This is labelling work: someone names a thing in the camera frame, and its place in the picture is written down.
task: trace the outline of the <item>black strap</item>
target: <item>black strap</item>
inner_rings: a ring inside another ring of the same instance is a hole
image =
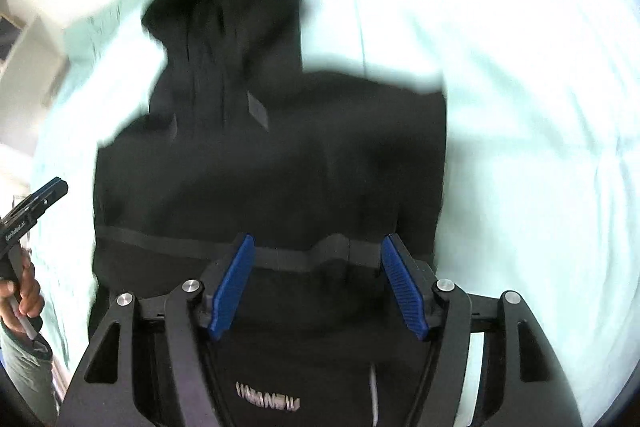
[[[116,227],[95,227],[96,240],[103,239],[124,243],[143,250],[187,257],[190,259],[210,260],[229,252],[230,243],[213,243],[195,239],[174,239],[146,235],[135,230]],[[343,260],[348,264],[372,269],[380,267],[380,245],[348,239],[333,234],[308,251],[284,250],[282,248],[257,247],[255,249],[255,267],[276,271],[305,273],[316,269],[327,261]]]

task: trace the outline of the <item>black gripper frame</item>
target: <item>black gripper frame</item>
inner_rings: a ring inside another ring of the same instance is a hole
[[[233,270],[248,236],[239,235],[199,281],[167,295],[138,301],[122,295],[108,310],[82,357],[56,427],[153,427],[134,399],[134,336],[139,325],[164,321],[170,378],[179,427],[234,425],[220,399],[215,375],[205,375],[198,340],[212,335],[216,296]],[[472,427],[581,427],[575,398],[542,328],[515,292],[500,298],[468,295],[457,285],[440,285],[427,263],[414,261],[397,235],[388,236],[422,296],[431,344],[419,389],[399,427],[452,427],[465,380],[471,333],[484,333],[482,375]],[[103,346],[117,342],[117,378],[92,383],[91,369]]]

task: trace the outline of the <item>hand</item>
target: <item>hand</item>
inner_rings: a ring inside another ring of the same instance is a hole
[[[15,292],[14,283],[0,281],[0,316],[4,324],[10,330],[25,335],[24,328],[15,316],[11,304],[7,300]],[[38,317],[44,308],[44,298],[40,295],[40,284],[35,279],[35,268],[31,264],[29,253],[22,249],[22,274],[20,277],[20,301],[19,313],[22,317]]]

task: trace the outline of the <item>metal screw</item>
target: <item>metal screw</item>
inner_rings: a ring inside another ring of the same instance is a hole
[[[189,279],[188,281],[182,283],[182,289],[187,293],[198,291],[198,288],[200,288],[200,282],[196,281],[195,279]]]
[[[116,302],[118,303],[118,306],[129,306],[132,300],[133,295],[131,295],[130,293],[123,293],[118,297],[118,300]]]
[[[436,282],[436,286],[438,287],[438,290],[442,292],[453,291],[453,288],[456,287],[456,285],[453,284],[453,281],[450,281],[449,279],[439,279],[438,282]]]
[[[507,292],[504,294],[504,299],[509,303],[509,304],[520,304],[520,301],[522,300],[520,298],[520,295],[517,294],[516,292]]]

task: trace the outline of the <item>white cable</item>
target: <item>white cable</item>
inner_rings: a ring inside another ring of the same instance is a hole
[[[18,318],[18,320],[20,321],[20,324],[24,328],[24,332],[27,334],[27,336],[31,340],[35,340],[35,338],[38,336],[38,332],[35,329],[33,329],[33,326],[31,326],[29,319],[20,314],[20,312],[18,311],[19,310],[18,301],[13,295],[9,297],[9,303],[11,304],[11,309],[14,311],[15,316]]]
[[[369,388],[371,390],[371,408],[373,412],[373,427],[378,425],[378,383],[376,381],[376,366],[369,367]]]

